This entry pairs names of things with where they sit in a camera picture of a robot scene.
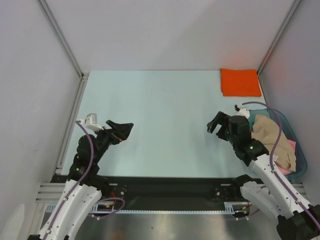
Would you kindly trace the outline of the beige t shirt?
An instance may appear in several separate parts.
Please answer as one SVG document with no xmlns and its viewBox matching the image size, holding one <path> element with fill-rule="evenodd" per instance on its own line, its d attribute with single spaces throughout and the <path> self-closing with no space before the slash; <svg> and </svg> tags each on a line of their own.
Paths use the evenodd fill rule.
<svg viewBox="0 0 320 240">
<path fill-rule="evenodd" d="M 280 128 L 275 121 L 265 115 L 257 114 L 255 116 L 251 136 L 260 141 L 267 148 L 269 153 L 271 153 L 276 140 L 278 139 L 279 130 Z M 283 132 L 281 132 L 279 141 L 280 140 L 288 140 Z"/>
</svg>

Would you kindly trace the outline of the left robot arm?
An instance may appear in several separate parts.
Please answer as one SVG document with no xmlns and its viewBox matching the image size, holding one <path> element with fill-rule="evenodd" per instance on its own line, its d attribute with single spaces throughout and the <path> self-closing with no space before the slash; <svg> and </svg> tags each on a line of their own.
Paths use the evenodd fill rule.
<svg viewBox="0 0 320 240">
<path fill-rule="evenodd" d="M 109 179 L 98 174 L 98 163 L 110 146 L 128 139 L 134 124 L 107 120 L 109 127 L 105 128 L 94 113 L 75 123 L 84 135 L 78 141 L 64 189 L 49 219 L 30 240 L 73 240 L 95 204 L 123 201 L 111 194 Z"/>
</svg>

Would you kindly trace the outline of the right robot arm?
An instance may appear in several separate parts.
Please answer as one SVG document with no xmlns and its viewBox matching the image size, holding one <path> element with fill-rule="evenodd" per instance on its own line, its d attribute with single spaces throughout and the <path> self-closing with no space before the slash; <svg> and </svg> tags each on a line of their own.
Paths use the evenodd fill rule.
<svg viewBox="0 0 320 240">
<path fill-rule="evenodd" d="M 207 124 L 207 132 L 229 142 L 235 155 L 264 183 L 260 187 L 244 174 L 233 180 L 231 196 L 253 203 L 270 219 L 282 240 L 312 240 L 320 235 L 320 206 L 312 205 L 282 174 L 267 148 L 252 138 L 250 124 L 243 115 L 229 116 L 223 112 Z"/>
</svg>

